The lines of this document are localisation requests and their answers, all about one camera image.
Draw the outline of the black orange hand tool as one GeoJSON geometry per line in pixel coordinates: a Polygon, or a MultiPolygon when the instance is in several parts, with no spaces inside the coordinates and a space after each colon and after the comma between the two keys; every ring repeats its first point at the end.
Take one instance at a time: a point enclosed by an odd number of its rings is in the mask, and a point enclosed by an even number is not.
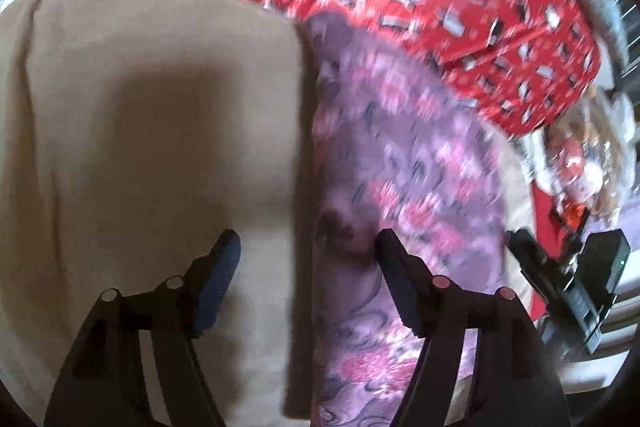
{"type": "Polygon", "coordinates": [[[565,237],[570,234],[584,233],[590,211],[586,205],[561,202],[560,205],[551,208],[549,215],[551,222],[559,230],[560,236],[565,237]]]}

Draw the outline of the doll in plastic bag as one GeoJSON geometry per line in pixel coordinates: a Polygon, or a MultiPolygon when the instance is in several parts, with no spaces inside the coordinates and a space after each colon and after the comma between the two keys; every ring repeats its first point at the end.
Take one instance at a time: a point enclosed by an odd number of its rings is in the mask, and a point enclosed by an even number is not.
{"type": "Polygon", "coordinates": [[[636,179],[635,133],[628,95],[593,87],[546,129],[547,167],[562,215],[587,209],[615,227],[636,179]]]}

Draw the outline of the purple floral garment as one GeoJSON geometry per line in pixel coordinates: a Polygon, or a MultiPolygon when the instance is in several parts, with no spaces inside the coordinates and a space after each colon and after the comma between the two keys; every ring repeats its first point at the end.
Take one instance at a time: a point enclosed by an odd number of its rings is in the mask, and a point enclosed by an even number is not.
{"type": "Polygon", "coordinates": [[[422,343],[401,322],[375,237],[390,229],[433,273],[495,291],[506,279],[497,152],[433,67],[338,13],[306,31],[318,68],[311,421],[386,426],[422,343]]]}

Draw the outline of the red cushion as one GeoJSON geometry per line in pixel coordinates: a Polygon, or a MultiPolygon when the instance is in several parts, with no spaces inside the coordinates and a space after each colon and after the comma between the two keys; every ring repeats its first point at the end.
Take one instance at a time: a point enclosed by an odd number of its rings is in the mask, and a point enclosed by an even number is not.
{"type": "Polygon", "coordinates": [[[550,219],[549,212],[555,206],[555,199],[542,191],[536,183],[533,183],[530,188],[534,203],[537,242],[547,251],[550,258],[559,259],[565,237],[560,236],[559,230],[550,219]]]}

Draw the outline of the beige fleece blanket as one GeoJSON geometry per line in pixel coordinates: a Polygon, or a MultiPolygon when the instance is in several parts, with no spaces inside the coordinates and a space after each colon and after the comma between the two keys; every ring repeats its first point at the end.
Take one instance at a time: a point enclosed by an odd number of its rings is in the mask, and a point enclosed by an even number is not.
{"type": "Polygon", "coordinates": [[[311,121],[304,25],[240,0],[16,0],[1,17],[1,380],[41,423],[99,293],[149,291],[232,228],[195,343],[230,426],[305,426],[311,121]]]}

